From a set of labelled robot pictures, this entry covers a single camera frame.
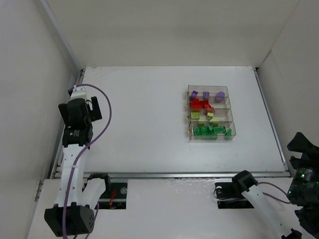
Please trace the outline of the red rounded lego brick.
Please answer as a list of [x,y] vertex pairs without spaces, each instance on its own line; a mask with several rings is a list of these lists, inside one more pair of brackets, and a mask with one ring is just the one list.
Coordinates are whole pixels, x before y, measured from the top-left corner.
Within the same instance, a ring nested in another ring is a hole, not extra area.
[[193,111],[199,111],[202,109],[202,105],[191,104],[190,109],[192,109]]

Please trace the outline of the small purple lego brick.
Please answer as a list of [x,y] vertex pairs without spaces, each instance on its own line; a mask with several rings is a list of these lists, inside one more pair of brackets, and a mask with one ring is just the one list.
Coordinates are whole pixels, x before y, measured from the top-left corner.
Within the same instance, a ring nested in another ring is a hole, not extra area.
[[191,95],[190,95],[190,99],[193,100],[194,98],[196,98],[198,96],[198,92],[197,91],[192,91]]

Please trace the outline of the long green lego brick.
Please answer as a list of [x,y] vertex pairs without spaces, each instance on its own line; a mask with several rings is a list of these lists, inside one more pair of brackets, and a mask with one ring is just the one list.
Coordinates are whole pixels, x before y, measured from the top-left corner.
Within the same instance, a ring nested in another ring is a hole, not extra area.
[[213,128],[214,133],[226,133],[226,127],[224,126],[217,126]]

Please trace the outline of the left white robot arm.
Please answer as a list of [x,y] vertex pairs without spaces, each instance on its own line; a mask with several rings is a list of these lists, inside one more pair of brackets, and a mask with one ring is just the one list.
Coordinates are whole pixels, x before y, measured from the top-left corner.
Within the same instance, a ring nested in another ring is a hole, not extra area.
[[84,167],[93,138],[92,123],[102,119],[97,97],[71,99],[60,104],[65,122],[62,138],[62,174],[52,208],[44,219],[56,237],[89,235],[95,225],[99,199],[111,188],[108,174],[92,174],[85,181]]

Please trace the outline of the red irregular lego piece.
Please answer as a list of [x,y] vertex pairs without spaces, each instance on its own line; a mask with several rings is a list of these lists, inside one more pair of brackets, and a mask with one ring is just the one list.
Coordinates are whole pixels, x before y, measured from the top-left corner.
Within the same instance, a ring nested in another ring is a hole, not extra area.
[[202,109],[211,108],[211,105],[209,104],[208,101],[201,101],[200,99],[197,99],[197,98],[194,98],[192,102],[189,103],[189,106],[191,104],[202,105]]

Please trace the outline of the green lego brick carried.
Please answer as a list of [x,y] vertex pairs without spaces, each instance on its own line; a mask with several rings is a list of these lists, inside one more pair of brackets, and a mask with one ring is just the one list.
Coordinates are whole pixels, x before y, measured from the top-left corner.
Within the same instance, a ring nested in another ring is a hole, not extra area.
[[229,129],[228,131],[226,131],[225,136],[231,137],[232,136],[232,129]]

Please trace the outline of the lime lego brick carried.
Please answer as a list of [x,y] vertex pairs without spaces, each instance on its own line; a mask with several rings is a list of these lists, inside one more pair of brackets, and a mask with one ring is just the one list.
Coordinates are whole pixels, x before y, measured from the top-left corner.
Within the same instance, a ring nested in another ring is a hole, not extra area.
[[214,118],[214,113],[207,113],[207,119],[212,120]]

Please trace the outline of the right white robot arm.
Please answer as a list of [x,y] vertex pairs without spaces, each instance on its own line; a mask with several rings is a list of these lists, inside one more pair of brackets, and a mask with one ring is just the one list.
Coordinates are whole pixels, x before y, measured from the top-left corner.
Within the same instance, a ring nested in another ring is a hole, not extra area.
[[297,132],[288,143],[291,152],[299,152],[299,158],[291,156],[290,164],[295,170],[291,184],[286,192],[286,199],[280,199],[262,189],[264,182],[259,182],[247,170],[232,178],[236,193],[243,196],[271,231],[275,239],[300,239],[302,233],[293,229],[284,219],[270,199],[287,205],[298,206],[294,214],[299,225],[313,238],[319,237],[319,148],[312,144],[301,132]]

